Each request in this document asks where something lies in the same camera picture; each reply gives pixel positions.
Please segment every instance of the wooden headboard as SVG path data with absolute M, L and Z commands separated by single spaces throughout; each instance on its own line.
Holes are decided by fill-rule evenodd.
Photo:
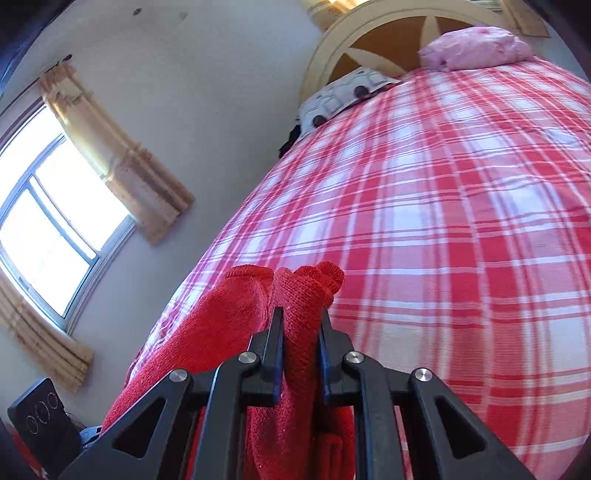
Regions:
M 511 28 L 467 0 L 370 0 L 339 18 L 312 55 L 300 103 L 360 66 L 401 76 L 420 66 L 418 51 L 443 33 L 473 25 Z

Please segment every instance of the white patterned pillow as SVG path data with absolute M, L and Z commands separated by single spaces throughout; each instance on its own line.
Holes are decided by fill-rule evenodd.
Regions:
M 400 80 L 386 77 L 380 72 L 359 67 L 344 77 L 329 83 L 308 98 L 300 107 L 300 140 L 320 125 L 336 117 L 347 107 L 367 100 L 385 87 L 397 85 Z

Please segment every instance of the white wall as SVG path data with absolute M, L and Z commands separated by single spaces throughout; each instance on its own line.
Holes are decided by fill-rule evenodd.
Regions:
M 95 360 L 80 392 L 60 395 L 87 425 L 102 421 L 174 290 L 276 162 L 320 37 L 300 0 L 116 4 L 76 0 L 35 42 L 0 102 L 72 53 L 107 111 L 196 196 L 161 245 L 132 235 L 77 323 L 73 336 Z M 137 6 L 144 11 L 132 18 Z M 181 12 L 189 15 L 178 25 Z M 0 331 L 0 414 L 42 376 Z
M 573 53 L 566 46 L 566 43 L 562 41 L 556 30 L 547 22 L 544 23 L 548 28 L 550 38 L 526 37 L 527 42 L 534 47 L 534 52 L 542 55 L 546 60 L 560 65 L 583 80 L 589 81 L 581 65 L 579 65 L 579 62 L 574 58 Z

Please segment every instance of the black speaker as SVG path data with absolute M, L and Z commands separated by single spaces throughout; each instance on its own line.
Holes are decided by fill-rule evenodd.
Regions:
M 82 451 L 80 435 L 49 378 L 23 393 L 8 409 L 8 418 L 50 478 Z

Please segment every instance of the beige curtain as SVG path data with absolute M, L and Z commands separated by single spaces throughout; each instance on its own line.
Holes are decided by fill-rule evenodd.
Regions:
M 0 323 L 55 383 L 77 392 L 92 362 L 92 350 L 45 320 L 8 275 L 0 268 Z
M 144 236 L 159 243 L 193 195 L 133 142 L 61 62 L 40 78 L 43 100 L 109 190 L 125 205 Z

